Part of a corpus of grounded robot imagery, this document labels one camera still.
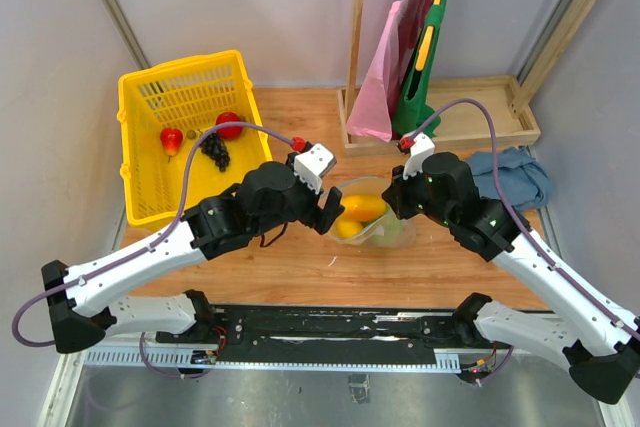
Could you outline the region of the clear zip top bag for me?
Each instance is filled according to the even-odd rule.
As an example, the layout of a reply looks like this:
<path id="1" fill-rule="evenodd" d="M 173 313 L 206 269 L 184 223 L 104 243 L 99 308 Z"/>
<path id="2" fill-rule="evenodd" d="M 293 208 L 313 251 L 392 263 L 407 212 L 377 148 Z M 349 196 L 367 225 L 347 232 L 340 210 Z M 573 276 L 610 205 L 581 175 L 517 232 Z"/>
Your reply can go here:
<path id="1" fill-rule="evenodd" d="M 372 194 L 382 198 L 382 193 L 388 187 L 389 187 L 389 182 L 386 179 L 383 179 L 381 177 L 368 176 L 368 177 L 361 177 L 361 178 L 357 178 L 349 182 L 346 182 L 340 185 L 338 189 L 342 192 L 342 198 L 348 195 L 355 195 L 355 194 Z M 393 213 L 396 216 L 396 214 L 392 211 L 391 207 L 387 204 L 387 210 L 385 214 L 391 214 L 391 213 Z M 377 220 L 373 222 L 367 222 L 367 223 L 361 222 L 364 225 L 364 230 L 361 232 L 360 235 L 349 240 L 341 240 L 335 236 L 335 233 L 334 233 L 335 223 L 329 230 L 327 236 L 331 240 L 343 245 L 351 245 L 351 246 L 366 247 L 366 248 L 384 248 L 384 247 L 376 247 L 372 245 L 371 241 L 369 240 L 372 233 L 372 229 Z M 405 225 L 403 238 L 396 246 L 389 247 L 390 249 L 411 246 L 415 240 L 416 230 L 414 225 L 408 220 L 402 220 L 402 221 L 404 222 L 404 225 Z"/>

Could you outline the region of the yellow plastic basket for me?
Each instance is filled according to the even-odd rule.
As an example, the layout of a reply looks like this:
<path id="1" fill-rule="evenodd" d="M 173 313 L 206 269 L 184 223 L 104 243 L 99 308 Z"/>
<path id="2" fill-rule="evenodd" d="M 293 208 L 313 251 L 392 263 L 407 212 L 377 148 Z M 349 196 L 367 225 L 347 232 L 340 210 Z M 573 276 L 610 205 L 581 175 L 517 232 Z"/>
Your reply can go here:
<path id="1" fill-rule="evenodd" d="M 216 195 L 272 158 L 268 137 L 245 129 L 228 141 L 230 165 L 220 172 L 185 137 L 179 153 L 168 157 L 161 146 L 164 128 L 204 133 L 219 114 L 232 111 L 244 121 L 261 122 L 243 58 L 237 50 L 196 55 L 122 76 L 118 84 L 127 219 L 151 231 L 170 223 L 181 193 L 186 204 Z"/>

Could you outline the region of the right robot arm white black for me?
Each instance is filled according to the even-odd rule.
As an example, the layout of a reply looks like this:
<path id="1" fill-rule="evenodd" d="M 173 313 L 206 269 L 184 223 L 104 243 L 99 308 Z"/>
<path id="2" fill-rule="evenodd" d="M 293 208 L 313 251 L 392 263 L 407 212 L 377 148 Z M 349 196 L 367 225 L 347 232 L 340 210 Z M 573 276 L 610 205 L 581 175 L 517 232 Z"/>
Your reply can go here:
<path id="1" fill-rule="evenodd" d="M 470 294 L 455 310 L 453 334 L 466 347 L 507 344 L 566 371 L 606 404 L 623 397 L 639 371 L 639 320 L 571 269 L 520 214 L 483 197 L 469 165 L 444 152 L 396 166 L 384 201 L 394 214 L 423 214 L 464 249 L 518 278 L 557 315 L 549 321 Z"/>

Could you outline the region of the orange yellow mango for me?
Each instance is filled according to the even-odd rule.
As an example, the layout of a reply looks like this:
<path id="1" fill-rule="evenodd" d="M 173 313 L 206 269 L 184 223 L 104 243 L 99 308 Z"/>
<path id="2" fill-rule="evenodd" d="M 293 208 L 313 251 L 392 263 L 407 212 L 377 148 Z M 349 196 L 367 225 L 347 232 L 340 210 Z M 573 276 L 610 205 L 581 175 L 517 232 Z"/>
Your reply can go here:
<path id="1" fill-rule="evenodd" d="M 355 194 L 342 198 L 344 207 L 342 217 L 357 222 L 373 222 L 383 216 L 387 210 L 386 202 L 372 194 Z"/>

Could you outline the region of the green cabbage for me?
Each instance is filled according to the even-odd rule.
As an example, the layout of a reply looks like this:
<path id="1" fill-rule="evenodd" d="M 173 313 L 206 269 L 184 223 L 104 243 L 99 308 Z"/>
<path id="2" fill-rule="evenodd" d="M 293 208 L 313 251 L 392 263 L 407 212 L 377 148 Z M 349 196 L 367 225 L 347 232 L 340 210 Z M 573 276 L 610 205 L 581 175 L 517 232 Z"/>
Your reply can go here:
<path id="1" fill-rule="evenodd" d="M 394 247 L 403 238 L 404 222 L 393 213 L 385 214 L 375 222 L 369 240 L 376 247 Z"/>

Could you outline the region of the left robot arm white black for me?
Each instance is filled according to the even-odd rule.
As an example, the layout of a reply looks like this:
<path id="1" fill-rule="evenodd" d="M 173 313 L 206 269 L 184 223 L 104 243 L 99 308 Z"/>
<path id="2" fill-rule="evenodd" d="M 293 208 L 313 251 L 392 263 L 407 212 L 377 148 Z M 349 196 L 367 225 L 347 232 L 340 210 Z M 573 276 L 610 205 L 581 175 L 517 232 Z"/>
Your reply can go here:
<path id="1" fill-rule="evenodd" d="M 343 208 L 331 188 L 318 203 L 322 179 L 334 165 L 297 155 L 286 163 L 266 162 L 239 184 L 208 197 L 165 229 L 108 256 L 81 265 L 60 261 L 41 272 L 54 345 L 62 354 L 93 347 L 128 333 L 157 332 L 168 340 L 200 343 L 215 329 L 204 293 L 131 298 L 129 292 L 167 273 L 243 249 L 256 237 L 299 222 L 327 233 Z"/>

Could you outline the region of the red pomegranate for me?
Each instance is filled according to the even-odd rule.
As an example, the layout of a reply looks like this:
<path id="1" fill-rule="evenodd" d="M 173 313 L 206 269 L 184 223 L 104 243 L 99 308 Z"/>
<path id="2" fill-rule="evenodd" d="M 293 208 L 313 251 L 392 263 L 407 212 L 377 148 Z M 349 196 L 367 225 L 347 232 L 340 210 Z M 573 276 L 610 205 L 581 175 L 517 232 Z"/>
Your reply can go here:
<path id="1" fill-rule="evenodd" d="M 216 135 L 226 141 L 237 140 L 243 132 L 243 119 L 232 111 L 219 114 L 216 118 Z"/>

